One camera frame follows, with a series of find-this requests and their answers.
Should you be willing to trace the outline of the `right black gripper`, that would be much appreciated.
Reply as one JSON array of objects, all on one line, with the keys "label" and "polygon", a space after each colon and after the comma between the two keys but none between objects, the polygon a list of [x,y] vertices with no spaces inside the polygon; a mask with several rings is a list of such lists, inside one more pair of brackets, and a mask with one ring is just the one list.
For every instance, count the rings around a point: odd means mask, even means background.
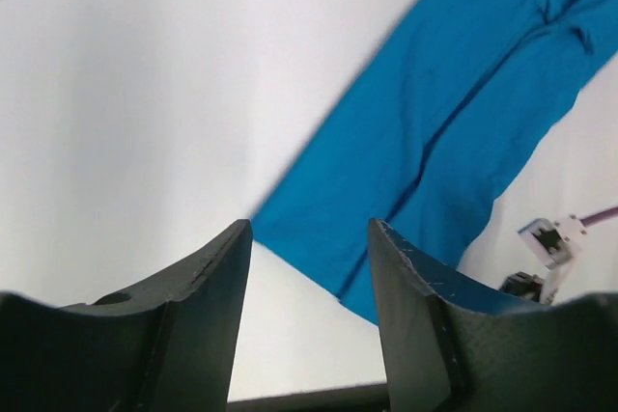
[{"label": "right black gripper", "polygon": [[540,276],[520,271],[509,275],[499,287],[499,290],[520,299],[541,302],[541,293],[545,280]]}]

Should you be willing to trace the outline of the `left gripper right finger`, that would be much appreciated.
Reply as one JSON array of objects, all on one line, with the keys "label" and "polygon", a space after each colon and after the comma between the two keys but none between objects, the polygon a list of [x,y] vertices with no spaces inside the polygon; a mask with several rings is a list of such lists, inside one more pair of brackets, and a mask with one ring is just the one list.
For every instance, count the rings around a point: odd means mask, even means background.
[{"label": "left gripper right finger", "polygon": [[557,306],[489,288],[372,220],[368,252],[394,411],[613,411],[617,297]]}]

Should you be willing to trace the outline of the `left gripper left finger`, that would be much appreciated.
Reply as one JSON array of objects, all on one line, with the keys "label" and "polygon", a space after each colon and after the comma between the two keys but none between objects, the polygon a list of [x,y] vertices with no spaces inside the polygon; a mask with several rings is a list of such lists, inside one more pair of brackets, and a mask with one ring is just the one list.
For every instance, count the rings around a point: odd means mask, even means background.
[{"label": "left gripper left finger", "polygon": [[238,220],[92,304],[1,295],[5,411],[223,411],[252,247]]}]

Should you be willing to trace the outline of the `blue t shirt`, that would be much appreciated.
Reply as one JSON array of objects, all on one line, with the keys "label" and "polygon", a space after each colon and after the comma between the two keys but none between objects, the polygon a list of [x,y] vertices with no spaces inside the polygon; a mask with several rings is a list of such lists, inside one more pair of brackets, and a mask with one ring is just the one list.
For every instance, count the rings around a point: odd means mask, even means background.
[{"label": "blue t shirt", "polygon": [[376,322],[377,218],[457,266],[617,51],[617,0],[418,0],[252,217],[255,240]]}]

